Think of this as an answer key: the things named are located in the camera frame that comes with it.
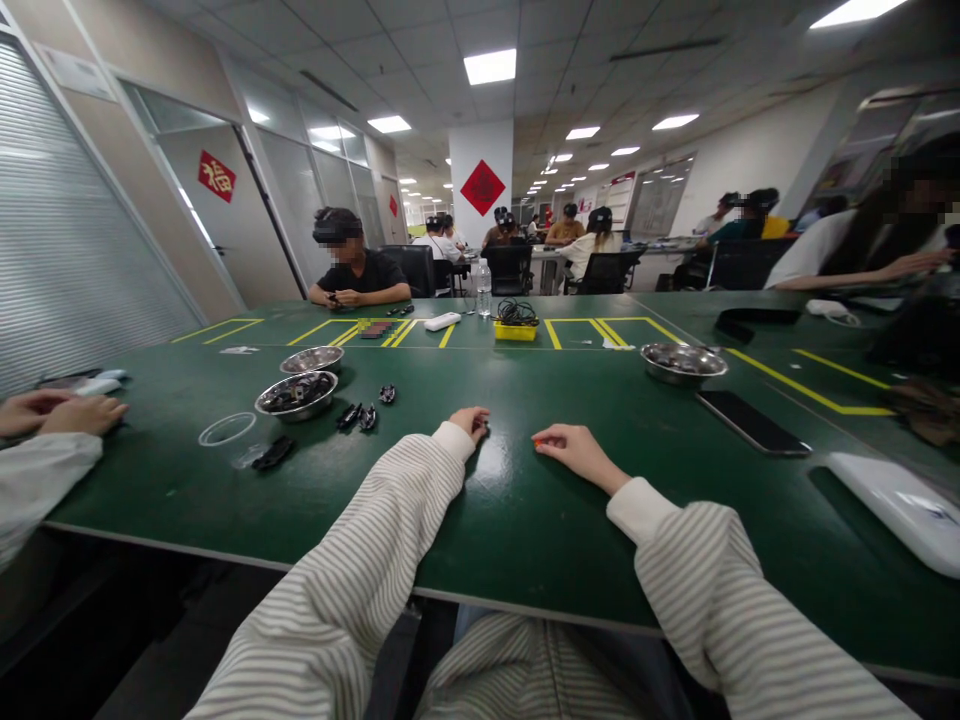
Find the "plastic bottle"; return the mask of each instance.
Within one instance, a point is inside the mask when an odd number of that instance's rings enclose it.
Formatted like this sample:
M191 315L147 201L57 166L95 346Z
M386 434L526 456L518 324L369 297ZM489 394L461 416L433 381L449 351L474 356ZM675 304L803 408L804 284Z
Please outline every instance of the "plastic bottle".
M486 258L480 258L477 276L477 314L482 318L490 317L493 308L493 276Z

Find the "red diamond sign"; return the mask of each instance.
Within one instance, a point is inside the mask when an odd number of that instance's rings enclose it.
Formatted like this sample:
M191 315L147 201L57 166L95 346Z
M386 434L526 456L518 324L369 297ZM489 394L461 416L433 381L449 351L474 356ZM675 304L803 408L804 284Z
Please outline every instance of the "red diamond sign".
M460 188L460 194L476 208L478 213L486 215L506 189L507 186L490 169L490 166L481 160Z

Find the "smartphone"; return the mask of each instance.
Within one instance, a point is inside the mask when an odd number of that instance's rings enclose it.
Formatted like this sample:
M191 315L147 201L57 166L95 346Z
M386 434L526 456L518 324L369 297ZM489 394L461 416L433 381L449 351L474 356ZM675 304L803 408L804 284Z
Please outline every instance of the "smartphone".
M697 393L697 399L760 452L788 457L802 457L812 452L809 445L755 410L739 395L726 390L704 390Z

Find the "metal bowl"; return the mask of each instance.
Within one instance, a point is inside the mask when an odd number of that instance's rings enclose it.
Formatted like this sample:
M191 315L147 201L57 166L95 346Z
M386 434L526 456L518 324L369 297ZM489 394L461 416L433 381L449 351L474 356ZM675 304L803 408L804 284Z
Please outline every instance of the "metal bowl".
M280 363L280 372L295 375L309 370L337 372L343 359L343 348L332 345L301 350Z
M303 377L309 377L311 379L319 379L321 375L329 376L330 382L333 383L327 392L323 395L320 395L314 398L311 402L306 405L302 405L293 410L280 410L280 411L271 411L263 407L263 404L275 398L280 393L289 389L297 383ZM269 415L270 417L275 417L280 422L284 423L297 423L303 422L304 420L310 420L311 418L319 415L323 410L326 410L330 407L330 404L333 402L333 391L337 389L337 376L332 372L327 372L326 370L311 370L310 372L300 373L298 375L291 375L288 378L284 378L275 385L271 385L262 393L260 397L257 398L257 401L254 403L254 407L257 412L263 413L264 415Z
M710 378L725 375L727 362L707 348L677 343L651 343L640 348L647 372L661 382L680 387L700 387Z

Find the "desk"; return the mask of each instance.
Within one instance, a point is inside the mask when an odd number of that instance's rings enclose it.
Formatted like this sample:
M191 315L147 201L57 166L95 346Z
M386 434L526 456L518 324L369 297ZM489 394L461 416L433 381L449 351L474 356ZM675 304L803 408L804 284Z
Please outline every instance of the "desk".
M675 338L729 346L712 331L721 309L800 308L806 299L772 292L531 298L544 319L533 343L496 342L492 323L475 315L438 333L422 327L463 311L462 299L416 300L414 313L395 318L379 340L353 334L361 318L385 317L377 309L334 315L306 303L268 305L105 362L133 378L123 394L130 427L108 439L103 460L48 524L287 568L320 541L401 436L432 432L457 408L480 404L492 410L491 435L468 463L464 492L420 565L416 593L658 632L633 573L634 549L604 516L606 498L533 452L533 432L583 423L614 462L673 502L736 508L767 578L855 658L900 677L955 682L960 583L921 564L821 467L831 451L887 455L958 489L956 446L927 446L880 408L877 384L894 380L860 352L876 327L853 331L804 317L727 353L730 372L711 387L735 390L809 443L814 454L803 459L754 451L692 392L648 377L635 352L601 349L605 336L638 346ZM346 355L329 413L294 426L259 418L241 441L288 434L298 448L284 465L266 475L237 471L216 448L198 446L212 422L252 410L256 395L280 379L287 355L333 342ZM259 351L220 353L241 344ZM386 383L396 384L397 401L380 406L373 433L335 430L348 403L376 401Z

